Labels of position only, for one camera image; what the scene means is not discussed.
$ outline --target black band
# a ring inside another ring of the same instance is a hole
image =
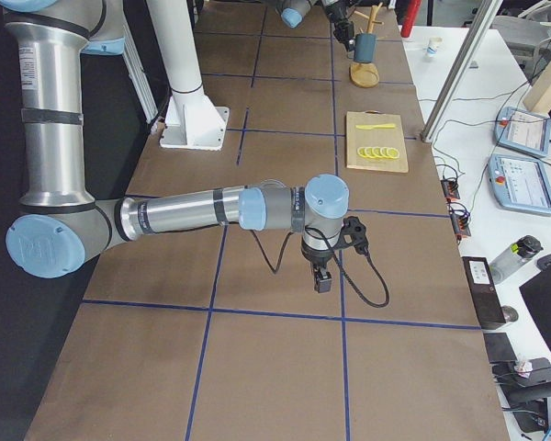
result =
[[[20,204],[20,209],[28,214],[70,214],[81,213],[83,211],[89,211],[96,207],[95,202],[82,205],[70,205],[64,207],[42,207],[38,205],[25,205]]]
[[[304,232],[304,187],[290,188],[292,193],[292,232]]]
[[[90,31],[90,37],[94,37],[95,34],[102,28],[105,20],[107,19],[107,0],[102,0],[102,12],[100,13],[100,19]]]
[[[143,200],[137,205],[137,218],[139,219],[139,225],[145,234],[155,234],[156,231],[151,228],[149,223],[149,216],[147,215],[148,200]]]
[[[224,211],[224,202],[222,201],[222,188],[212,190],[212,200],[214,202],[214,215],[217,217],[219,225],[225,226],[229,224],[227,213]]]
[[[104,212],[103,209],[101,209],[100,207],[98,207],[96,205],[96,211],[98,213],[100,213],[102,215],[102,217],[104,218],[104,220],[107,222],[107,226],[108,226],[108,242],[107,242],[107,246],[104,247],[104,249],[106,250],[108,248],[108,246],[110,245],[110,242],[112,242],[112,223],[110,223],[110,219],[108,218],[107,214]]]
[[[181,90],[175,90],[174,88],[172,88],[172,90],[177,94],[187,95],[187,94],[193,94],[194,92],[200,90],[201,88],[202,88],[202,83],[200,83],[200,85],[196,89],[188,90],[187,92],[182,92]]]
[[[23,107],[20,110],[22,122],[25,124],[72,124],[84,125],[84,115],[75,112],[63,112],[61,110],[48,110],[46,108]]]
[[[114,206],[114,225],[117,227],[117,233],[123,241],[132,242],[132,239],[130,239],[125,233],[125,229],[122,227],[122,220],[120,218],[120,211],[122,210],[122,204],[124,201],[125,199],[119,199]]]
[[[90,31],[88,29],[69,21],[59,20],[58,18],[40,16],[38,14],[19,14],[17,12],[8,12],[4,15],[4,22],[5,24],[30,23],[33,25],[47,26],[48,28],[63,29],[77,34],[80,37],[84,37],[86,40],[90,40]]]

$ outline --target white cup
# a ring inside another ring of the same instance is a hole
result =
[[[426,47],[427,57],[434,57],[435,53],[437,53],[437,51],[439,50],[439,46],[441,46],[442,42],[443,39],[441,37],[430,37],[429,45]]]

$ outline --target white metal base plate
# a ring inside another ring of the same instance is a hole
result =
[[[171,111],[172,104],[168,109],[168,117]],[[228,107],[215,107],[219,116],[224,120],[225,129],[216,127],[205,130],[204,133],[198,133],[197,137],[189,144],[186,139],[186,128],[182,124],[172,124],[170,118],[165,120],[165,130],[159,141],[162,147],[168,149],[191,149],[191,150],[220,150],[222,143],[224,142],[224,136],[226,134],[226,125],[229,120],[230,110]]]

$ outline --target light blue joint cap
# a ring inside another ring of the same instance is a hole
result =
[[[239,195],[239,225],[244,230],[261,231],[265,228],[267,208],[259,188],[245,188]]]
[[[302,14],[300,14],[296,9],[292,9],[291,7],[287,7],[282,12],[282,20],[284,23],[286,23],[286,26],[289,28],[295,28],[297,25],[302,23],[302,19],[304,18]]]
[[[86,55],[120,55],[125,51],[125,38],[116,40],[90,41],[82,53]]]
[[[335,175],[318,175],[304,190],[306,203],[315,213],[327,219],[338,219],[349,208],[349,188]]]
[[[18,266],[43,278],[65,276],[85,260],[77,234],[60,220],[39,214],[15,220],[6,233],[6,248]]]
[[[58,0],[0,0],[0,5],[17,12],[37,12],[57,3]]]

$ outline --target plastic bottle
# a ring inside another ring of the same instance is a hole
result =
[[[499,284],[511,276],[542,249],[541,243],[533,236],[524,236],[511,244],[489,264],[494,283]]]

